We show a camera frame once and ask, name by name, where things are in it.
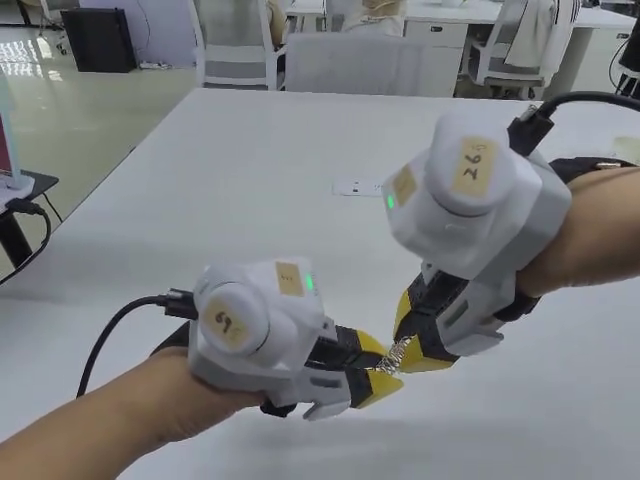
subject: skin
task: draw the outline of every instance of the skin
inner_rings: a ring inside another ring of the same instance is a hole
[[[560,233],[520,272],[530,296],[640,274],[640,169],[590,173],[570,188]],[[204,386],[189,374],[186,351],[167,349],[1,444],[0,478],[113,480],[143,455],[262,401]]]

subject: white tabletop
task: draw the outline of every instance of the white tabletop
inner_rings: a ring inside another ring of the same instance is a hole
[[[189,288],[216,258],[313,259],[326,311],[389,341],[418,259],[394,243],[382,200],[331,195],[382,179],[430,143],[438,116],[519,102],[196,90],[0,289],[0,438],[72,398],[99,332],[125,303]],[[603,153],[638,114],[566,106],[548,158]],[[123,480],[588,480],[636,478],[639,281],[545,298],[503,345],[413,375],[363,411],[308,424],[245,412],[134,465]],[[128,317],[92,386],[142,360],[180,324]]]
[[[502,3],[490,0],[467,0],[459,8],[445,8],[437,0],[409,0],[407,20],[417,22],[493,24]],[[295,0],[287,15],[324,15],[324,0]],[[630,29],[635,19],[600,8],[582,8],[577,28]]]

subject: black cable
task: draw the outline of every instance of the black cable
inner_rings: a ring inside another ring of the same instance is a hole
[[[620,45],[618,47],[618,50],[616,50],[616,53],[613,54],[613,57],[611,57],[611,62],[609,62],[609,81],[611,82],[611,85],[613,85],[613,88],[616,89],[616,94],[620,91],[620,87],[618,86],[618,84],[613,80],[613,64],[616,61],[616,58],[618,58],[618,55],[620,55],[620,52],[622,51],[622,49],[624,47],[626,47],[629,42],[631,41],[631,38],[633,38],[634,35],[631,34],[629,35],[629,38],[627,38],[622,45]]]
[[[599,102],[629,108],[640,112],[640,101],[607,92],[568,92],[544,102],[540,108],[534,106],[519,118],[515,118],[507,131],[509,146],[519,155],[528,157],[554,127],[551,115],[560,105],[571,102]]]
[[[78,387],[78,393],[76,394],[76,398],[82,397],[85,393],[87,393],[87,386],[89,385],[89,378],[91,377],[91,372],[93,371],[93,367],[96,363],[98,355],[100,354],[100,350],[104,346],[105,342],[113,332],[113,329],[116,328],[120,320],[122,320],[127,314],[131,313],[137,308],[144,307],[145,305],[157,305],[160,307],[164,307],[167,304],[167,297],[165,295],[156,295],[153,297],[142,297],[133,302],[125,305],[120,309],[118,313],[116,313],[113,318],[109,321],[102,333],[96,340],[95,345],[91,349],[91,353],[89,353],[89,358],[87,358],[87,363],[84,366],[84,370],[82,371],[82,377],[80,379],[80,386]]]
[[[47,201],[47,204],[49,205],[49,207],[51,208],[51,210],[53,210],[53,213],[55,214],[55,216],[58,218],[58,220],[60,221],[60,223],[62,223],[62,215],[60,215],[60,212],[58,212],[58,210],[56,209],[56,207],[53,206],[53,203],[51,203],[51,200],[49,200],[49,197],[47,196],[46,193],[43,193],[42,196],[44,197],[44,199]]]
[[[629,108],[640,112],[640,101],[608,92],[567,92],[547,100],[538,109],[538,114],[549,118],[560,105],[571,102],[599,102]]]
[[[144,52],[149,48],[149,43],[151,42],[151,24],[149,23],[149,17],[147,17],[147,12],[145,11],[142,4],[140,3],[140,0],[136,0],[136,3],[138,4],[138,7],[140,8],[142,15],[144,16],[145,23],[147,24],[147,43],[144,46],[144,48],[137,49],[138,52]]]
[[[26,215],[41,216],[42,218],[44,218],[46,230],[44,234],[44,239],[42,240],[40,247],[35,252],[33,252],[29,256],[29,258],[27,258],[24,262],[18,265],[13,272],[11,272],[9,275],[7,275],[2,280],[0,280],[0,286],[4,285],[13,277],[15,277],[20,272],[22,272],[25,268],[27,268],[27,266],[29,266],[29,264],[33,262],[44,251],[44,249],[49,244],[49,240],[51,240],[51,219],[49,218],[49,215],[47,215],[47,212],[44,210],[44,208],[42,208],[40,205],[38,205],[37,203],[30,202],[29,200],[17,198],[9,201],[6,204],[6,208],[8,211],[12,213],[24,213]]]

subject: glossy tile floor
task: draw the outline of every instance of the glossy tile floor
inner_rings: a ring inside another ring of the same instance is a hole
[[[0,67],[16,106],[11,123],[21,167],[60,178],[49,198],[66,217],[191,90],[194,74],[80,73],[57,40],[55,33],[0,28]],[[39,245],[41,220],[20,221]],[[0,278],[8,271],[0,251]]]

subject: black box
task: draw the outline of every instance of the black box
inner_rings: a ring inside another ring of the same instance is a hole
[[[127,73],[138,63],[124,10],[74,8],[62,21],[80,72]]]

